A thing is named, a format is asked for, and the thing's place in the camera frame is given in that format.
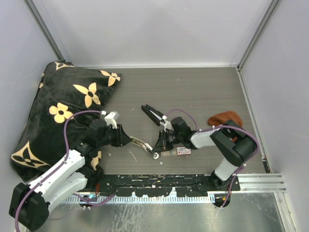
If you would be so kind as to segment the red white staple box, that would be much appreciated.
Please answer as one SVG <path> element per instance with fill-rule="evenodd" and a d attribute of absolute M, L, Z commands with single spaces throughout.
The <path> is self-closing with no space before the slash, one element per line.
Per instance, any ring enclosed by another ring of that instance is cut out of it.
<path fill-rule="evenodd" d="M 168 157 L 168 156 L 188 156 L 191 155 L 191 149 L 188 149 L 186 147 L 176 147 L 173 148 L 170 151 L 164 151 L 161 152 L 160 155 L 163 157 Z"/>

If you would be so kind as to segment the black stapler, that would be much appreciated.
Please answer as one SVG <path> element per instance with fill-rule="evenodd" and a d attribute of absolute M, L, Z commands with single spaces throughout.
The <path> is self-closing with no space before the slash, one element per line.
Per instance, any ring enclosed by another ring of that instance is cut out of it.
<path fill-rule="evenodd" d="M 157 126 L 165 124 L 167 117 L 162 112 L 148 104 L 142 105 L 141 109 Z"/>

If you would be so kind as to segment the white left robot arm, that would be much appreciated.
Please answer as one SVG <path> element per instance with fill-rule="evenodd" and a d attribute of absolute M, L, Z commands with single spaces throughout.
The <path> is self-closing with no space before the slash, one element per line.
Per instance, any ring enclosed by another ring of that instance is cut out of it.
<path fill-rule="evenodd" d="M 14 218 L 15 231 L 20 231 L 20 225 L 36 231 L 67 197 L 83 189 L 94 190 L 104 176 L 103 169 L 98 167 L 99 150 L 106 145 L 123 147 L 132 141 L 117 123 L 116 111 L 101 111 L 100 116 L 72 147 L 67 138 L 68 122 L 65 122 L 65 155 L 41 176 L 14 188 L 9 214 Z"/>

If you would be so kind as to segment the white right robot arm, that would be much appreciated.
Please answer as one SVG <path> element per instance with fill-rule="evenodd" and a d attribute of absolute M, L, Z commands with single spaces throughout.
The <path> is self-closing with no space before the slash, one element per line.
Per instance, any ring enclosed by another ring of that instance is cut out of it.
<path fill-rule="evenodd" d="M 211 183 L 216 190 L 225 189 L 230 177 L 258 151 L 257 140 L 233 120 L 228 120 L 212 129 L 197 131 L 192 130 L 182 117 L 174 118 L 168 125 L 168 128 L 159 132 L 153 151 L 155 153 L 171 151 L 179 144 L 193 150 L 216 146 L 224 157 L 211 173 Z"/>

